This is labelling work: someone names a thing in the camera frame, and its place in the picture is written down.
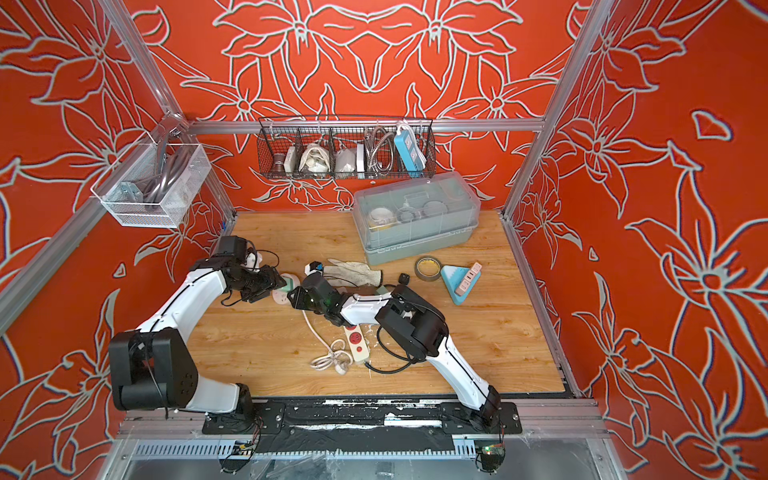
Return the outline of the round pink socket hub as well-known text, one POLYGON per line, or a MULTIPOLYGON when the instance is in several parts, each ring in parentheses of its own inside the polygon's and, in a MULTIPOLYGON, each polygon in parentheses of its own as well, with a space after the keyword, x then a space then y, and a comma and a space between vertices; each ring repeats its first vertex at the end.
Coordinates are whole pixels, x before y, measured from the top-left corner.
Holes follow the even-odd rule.
POLYGON ((296 275, 291 273, 282 273, 281 278, 284 280, 285 284, 282 287, 273 290, 271 296, 278 305, 289 305, 290 300, 288 294, 300 284, 300 280, 296 275))

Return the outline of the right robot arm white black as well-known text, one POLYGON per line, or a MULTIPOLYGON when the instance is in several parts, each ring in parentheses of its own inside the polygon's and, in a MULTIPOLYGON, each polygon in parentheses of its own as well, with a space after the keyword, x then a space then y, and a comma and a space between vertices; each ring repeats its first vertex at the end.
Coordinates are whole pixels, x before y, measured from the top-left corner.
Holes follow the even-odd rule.
POLYGON ((491 428, 501 396, 459 352, 444 315, 410 287, 399 284, 379 295, 342 293, 323 273, 312 272, 288 293, 293 308, 321 315, 333 325, 377 325, 404 350, 408 364, 427 362, 453 388, 459 403, 481 428, 491 428))

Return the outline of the white power strip red sockets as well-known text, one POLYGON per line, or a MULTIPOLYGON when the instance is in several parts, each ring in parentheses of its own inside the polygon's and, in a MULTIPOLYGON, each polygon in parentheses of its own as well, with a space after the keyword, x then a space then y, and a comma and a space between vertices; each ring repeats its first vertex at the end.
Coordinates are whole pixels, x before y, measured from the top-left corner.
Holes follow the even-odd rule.
POLYGON ((350 354, 356 364, 364 364, 370 358, 370 349, 359 325, 345 327, 344 333, 349 344, 350 354))

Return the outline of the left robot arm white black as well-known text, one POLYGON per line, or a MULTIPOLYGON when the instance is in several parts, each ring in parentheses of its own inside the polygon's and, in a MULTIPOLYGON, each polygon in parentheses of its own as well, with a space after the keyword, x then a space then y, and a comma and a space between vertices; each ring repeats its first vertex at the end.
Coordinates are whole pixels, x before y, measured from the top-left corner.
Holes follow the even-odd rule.
POLYGON ((197 261, 181 286, 134 330, 115 335, 108 348, 112 397, 120 411, 184 410, 249 417, 247 386, 199 373, 187 342, 210 305, 238 293, 254 303, 286 286, 277 268, 242 237, 226 236, 210 257, 197 261))

